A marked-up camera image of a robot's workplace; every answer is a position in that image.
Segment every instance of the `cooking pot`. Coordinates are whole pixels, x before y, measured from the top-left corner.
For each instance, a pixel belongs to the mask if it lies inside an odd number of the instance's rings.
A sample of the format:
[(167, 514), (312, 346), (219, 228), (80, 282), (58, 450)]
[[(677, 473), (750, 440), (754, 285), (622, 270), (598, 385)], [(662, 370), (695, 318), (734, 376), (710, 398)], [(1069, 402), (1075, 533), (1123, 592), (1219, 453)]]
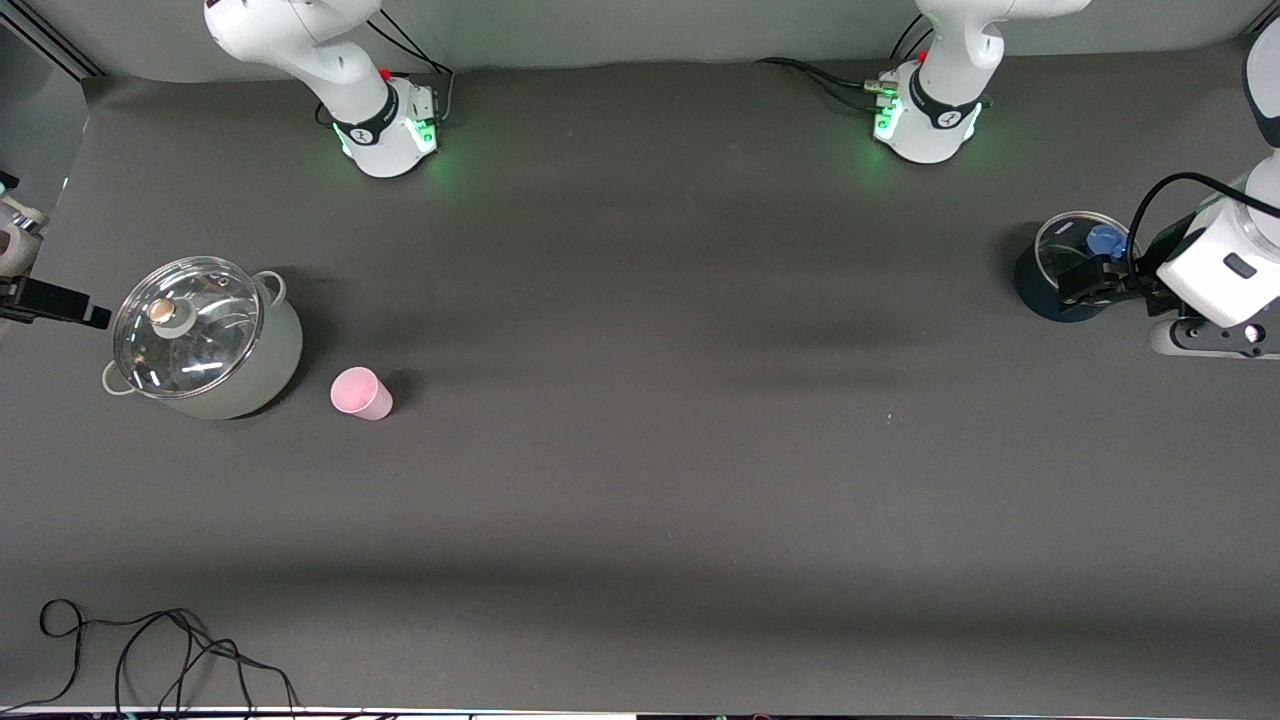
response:
[[(302, 325), (284, 293), (284, 278), (271, 270), (251, 277), (209, 256), (169, 263), (115, 314), (115, 359), (102, 369), (102, 388), (205, 420), (257, 410), (289, 382), (302, 354)], [(128, 386), (111, 387), (119, 378)]]

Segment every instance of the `plastic cup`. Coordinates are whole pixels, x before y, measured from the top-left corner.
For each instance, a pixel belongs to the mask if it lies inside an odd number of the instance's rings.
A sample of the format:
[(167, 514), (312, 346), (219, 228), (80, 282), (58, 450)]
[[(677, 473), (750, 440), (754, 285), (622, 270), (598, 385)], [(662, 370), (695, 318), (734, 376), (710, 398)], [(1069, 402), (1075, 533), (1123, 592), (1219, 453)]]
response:
[(329, 388), (329, 400), (339, 411), (365, 420), (381, 420), (392, 411), (392, 393), (369, 368), (339, 373)]

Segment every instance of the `cable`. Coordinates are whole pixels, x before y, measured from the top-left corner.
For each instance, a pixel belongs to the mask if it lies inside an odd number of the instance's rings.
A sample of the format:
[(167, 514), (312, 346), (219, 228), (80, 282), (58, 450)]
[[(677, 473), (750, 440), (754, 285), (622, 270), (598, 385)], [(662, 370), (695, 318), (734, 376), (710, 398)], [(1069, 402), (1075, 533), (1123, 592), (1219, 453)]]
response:
[(396, 22), (396, 18), (390, 17), (390, 14), (388, 14), (387, 10), (379, 9), (378, 13), (381, 14), (384, 18), (387, 18), (387, 22), (392, 23), (392, 27), (396, 28), (396, 32), (401, 33), (401, 37), (403, 37), (404, 40), (407, 40), (408, 44), (413, 46), (413, 50), (417, 50), (417, 55), (420, 58), (422, 58), (424, 60), (426, 60), (428, 63), (430, 63), (430, 65), (433, 68), (435, 68), (435, 72), (438, 72), (438, 73), (439, 72), (444, 72), (444, 73), (449, 73), (451, 76), (453, 74), (453, 70), (449, 69), (448, 67), (445, 67), (443, 63), (436, 63), (435, 60), (433, 60), (431, 58), (429, 58), (426, 55), (426, 51), (422, 50), (421, 47), (419, 47), (417, 42), (413, 42), (413, 38), (410, 37), (407, 32), (404, 32), (404, 28), (402, 28), (399, 26), (399, 23)]
[(860, 83), (860, 82), (855, 82), (855, 81), (851, 81), (851, 79), (845, 79), (845, 78), (842, 78), (840, 76), (828, 73), (827, 70), (824, 70), (824, 69), (822, 69), (822, 68), (819, 68), (817, 65), (812, 65), (812, 64), (805, 63), (803, 60), (795, 60), (795, 59), (791, 59), (791, 58), (762, 58), (762, 59), (756, 60), (756, 63), (764, 63), (764, 64), (768, 64), (768, 65), (782, 65), (785, 68), (792, 68), (792, 69), (800, 70), (801, 73), (804, 73), (804, 76), (806, 78), (809, 78), (814, 83), (817, 83), (817, 86), (819, 88), (822, 88), (822, 91), (826, 92), (828, 96), (831, 96), (831, 99), (835, 100), (836, 102), (840, 102), (841, 105), (844, 105), (846, 108), (852, 108), (855, 110), (877, 111), (876, 108), (872, 108), (870, 105), (867, 105), (865, 102), (854, 102), (849, 97), (846, 97), (846, 96), (836, 92), (836, 87), (840, 87), (842, 90), (861, 91), (863, 90), (863, 83)]
[(929, 37), (931, 35), (933, 35), (933, 28), (932, 27), (924, 35), (922, 35), (919, 40), (915, 41), (915, 45), (913, 45), (911, 49), (906, 51), (905, 58), (910, 58), (911, 54), (915, 53), (915, 49), (919, 47), (920, 44), (924, 42), (924, 40), (927, 37)]
[[(76, 624), (72, 625), (72, 628), (63, 630), (60, 633), (55, 633), (49, 629), (49, 611), (52, 610), (55, 606), (67, 606), (70, 609), (70, 611), (76, 616)], [(125, 662), (128, 662), (129, 651), (133, 648), (133, 643), (137, 642), (138, 638), (147, 632), (147, 629), (150, 629), (160, 620), (169, 620), (174, 626), (177, 626), (179, 630), (187, 634), (187, 651), (183, 657), (182, 671), (179, 673), (178, 679), (174, 680), (169, 685), (169, 689), (165, 691), (164, 696), (161, 696), (160, 703), (156, 706), (156, 712), (163, 712), (164, 702), (165, 700), (169, 698), (170, 693), (177, 693), (174, 694), (174, 705), (173, 705), (174, 715), (177, 717), (177, 714), (180, 712), (182, 710), (182, 688), (187, 678), (187, 674), (191, 673), (191, 670), (196, 666), (197, 662), (200, 662), (201, 659), (204, 659), (206, 655), (212, 655), (215, 657), (224, 657), (227, 660), (232, 660), (233, 662), (236, 662), (241, 693), (244, 698), (244, 706), (250, 710), (255, 707), (255, 703), (253, 698), (250, 696), (248, 684), (246, 683), (244, 679), (244, 667), (247, 666), (259, 670), (266, 670), (279, 675), (282, 683), (284, 684), (285, 696), (289, 702), (289, 715), (296, 717), (294, 708), (297, 706), (301, 706), (302, 702), (298, 698), (298, 693), (293, 687), (293, 680), (289, 679), (288, 674), (285, 674), (279, 667), (259, 662), (257, 660), (253, 660), (252, 657), (241, 653), (239, 648), (230, 639), (224, 638), (215, 641), (212, 635), (209, 634), (209, 629), (205, 626), (204, 620), (201, 620), (200, 616), (192, 612), (191, 610), (187, 610), (184, 607), (157, 610), (155, 612), (148, 612), (134, 620), (99, 620), (99, 619), (86, 620), (83, 611), (81, 611), (79, 606), (67, 598), (50, 600), (40, 609), (40, 632), (44, 633), (45, 637), (54, 639), (65, 638), (72, 634), (76, 635), (76, 648), (72, 655), (70, 676), (67, 678), (67, 683), (63, 685), (60, 691), (58, 691), (58, 693), (47, 698), (32, 700), (10, 707), (5, 707), (4, 710), (0, 710), (0, 715), (8, 715), (14, 710), (19, 710), (32, 705), (45, 705), (55, 702), (60, 700), (63, 696), (65, 696), (72, 689), (72, 685), (76, 684), (76, 679), (79, 678), (81, 660), (83, 657), (83, 650), (84, 650), (84, 634), (88, 630), (88, 628), (93, 625), (104, 625), (110, 628), (141, 625), (129, 637), (128, 642), (124, 644), (124, 650), (120, 651), (120, 655), (115, 662), (115, 682), (113, 687), (114, 691), (113, 698), (115, 701), (115, 712), (118, 715), (123, 714), (120, 703), (120, 682), (124, 676), (124, 666)], [(192, 657), (192, 650), (195, 647), (200, 647), (200, 652), (196, 653), (195, 657)]]
[(911, 24), (906, 26), (906, 29), (902, 31), (902, 35), (897, 36), (897, 42), (893, 44), (893, 49), (890, 50), (890, 54), (888, 54), (888, 59), (890, 60), (892, 60), (893, 58), (897, 58), (897, 49), (902, 46), (902, 42), (906, 40), (906, 36), (911, 33), (913, 28), (915, 28), (915, 24), (919, 23), (923, 19), (924, 19), (924, 13), (920, 13), (919, 15), (915, 15), (915, 19), (911, 20)]
[(449, 73), (449, 90), (444, 92), (444, 111), (440, 113), (439, 118), (442, 123), (449, 119), (449, 113), (453, 111), (453, 81), (457, 78), (458, 76), (453, 74), (452, 72)]
[(402, 44), (401, 41), (398, 41), (394, 37), (392, 37), (390, 35), (388, 35), (387, 31), (384, 31), (383, 28), (375, 26), (374, 20), (367, 20), (365, 24), (367, 24), (369, 27), (371, 27), (374, 29), (374, 32), (376, 32), (378, 35), (383, 36), (383, 40), (385, 40), (387, 42), (390, 42), (396, 47), (399, 47), (406, 54), (408, 54), (408, 55), (411, 55), (413, 58), (417, 58), (419, 60), (422, 60), (424, 63), (431, 65), (431, 69), (434, 69), (438, 73), (453, 74), (453, 69), (452, 68), (449, 68), (448, 65), (445, 65), (443, 63), (436, 63), (426, 53), (424, 53), (422, 49), (419, 47), (417, 42), (413, 42), (413, 38), (410, 37), (407, 32), (404, 32), (404, 28), (402, 28), (399, 26), (399, 23), (396, 22), (394, 18), (392, 18), (389, 14), (387, 14), (387, 10), (379, 10), (379, 12), (383, 14), (384, 18), (387, 18), (387, 22), (392, 23), (392, 27), (394, 27), (401, 33), (401, 36), (403, 36), (404, 40), (407, 40), (408, 44), (413, 46), (413, 49), (410, 50), (408, 47), (404, 46), (404, 44)]
[(813, 65), (813, 64), (805, 63), (804, 60), (796, 60), (796, 59), (792, 59), (792, 58), (771, 56), (771, 58), (760, 58), (759, 60), (756, 60), (756, 63), (764, 63), (767, 65), (783, 65), (783, 67), (787, 67), (787, 68), (795, 68), (795, 69), (797, 69), (797, 70), (800, 70), (803, 73), (806, 73), (809, 76), (819, 77), (819, 78), (822, 78), (822, 79), (824, 79), (824, 81), (827, 81), (827, 82), (829, 82), (832, 85), (838, 85), (841, 87), (847, 87), (850, 90), (861, 90), (863, 88), (863, 83), (860, 83), (858, 81), (845, 79), (845, 78), (842, 78), (840, 76), (828, 73), (827, 70), (819, 68), (818, 65)]
[(378, 26), (374, 24), (374, 20), (369, 20), (365, 24), (367, 24), (369, 27), (371, 27), (374, 29), (374, 32), (376, 32), (378, 35), (383, 36), (383, 40), (385, 40), (387, 42), (390, 42), (396, 47), (399, 47), (406, 54), (408, 54), (408, 55), (411, 55), (413, 58), (417, 58), (419, 60), (422, 60), (424, 63), (430, 63), (429, 60), (424, 59), (421, 55), (419, 55), (417, 53), (415, 53), (413, 50), (411, 50), (410, 47), (407, 47), (399, 40), (396, 40), (394, 37), (387, 35), (387, 31), (384, 31), (383, 28), (380, 28), (380, 27), (378, 27)]
[(1135, 250), (1138, 249), (1138, 243), (1135, 240), (1138, 237), (1138, 227), (1142, 224), (1142, 219), (1147, 214), (1147, 208), (1151, 206), (1151, 201), (1155, 200), (1157, 195), (1160, 195), (1160, 191), (1165, 190), (1170, 184), (1174, 184), (1175, 182), (1181, 179), (1196, 181), (1213, 190), (1215, 192), (1219, 192), (1221, 195), (1225, 195), (1226, 197), (1230, 197), (1231, 200), (1235, 200), (1236, 202), (1243, 202), (1244, 205), (1248, 205), (1254, 210), (1261, 210), (1267, 215), (1271, 215), (1272, 218), (1280, 218), (1280, 208), (1268, 205), (1251, 195), (1245, 195), (1239, 190), (1235, 190), (1234, 187), (1219, 179), (1211, 178), (1206, 174), (1174, 173), (1171, 176), (1165, 177), (1156, 184), (1151, 186), (1151, 190), (1147, 191), (1146, 197), (1143, 197), (1142, 202), (1138, 204), (1138, 210), (1134, 211), (1133, 214), (1133, 222), (1129, 223), (1129, 237), (1125, 240), (1125, 264), (1129, 270), (1129, 277), (1134, 279), (1134, 284), (1138, 287), (1138, 292), (1140, 292), (1142, 296), (1148, 300), (1153, 299), (1155, 295), (1152, 290), (1146, 284), (1143, 284), (1142, 281), (1138, 278), (1138, 259), (1134, 258), (1134, 255), (1137, 255)]

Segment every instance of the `glass lid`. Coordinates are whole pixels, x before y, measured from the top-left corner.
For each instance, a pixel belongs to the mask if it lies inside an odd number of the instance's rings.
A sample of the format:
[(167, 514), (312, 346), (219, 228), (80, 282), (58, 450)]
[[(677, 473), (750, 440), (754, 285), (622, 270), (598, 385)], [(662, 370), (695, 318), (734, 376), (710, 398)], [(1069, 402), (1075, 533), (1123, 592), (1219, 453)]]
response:
[(151, 273), (115, 316), (115, 364), (138, 392), (180, 398), (225, 379), (261, 332), (253, 279), (220, 258), (184, 258)]

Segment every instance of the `blue cap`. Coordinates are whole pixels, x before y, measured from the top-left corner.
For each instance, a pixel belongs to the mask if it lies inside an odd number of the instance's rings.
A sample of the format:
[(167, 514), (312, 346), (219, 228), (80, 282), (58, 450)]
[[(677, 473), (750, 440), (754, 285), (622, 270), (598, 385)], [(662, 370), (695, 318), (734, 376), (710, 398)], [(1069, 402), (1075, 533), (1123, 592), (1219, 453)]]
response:
[(1089, 231), (1089, 237), (1084, 238), (1084, 243), (1089, 246), (1089, 252), (1094, 255), (1110, 255), (1116, 260), (1124, 258), (1129, 238), (1111, 225), (1098, 225)]

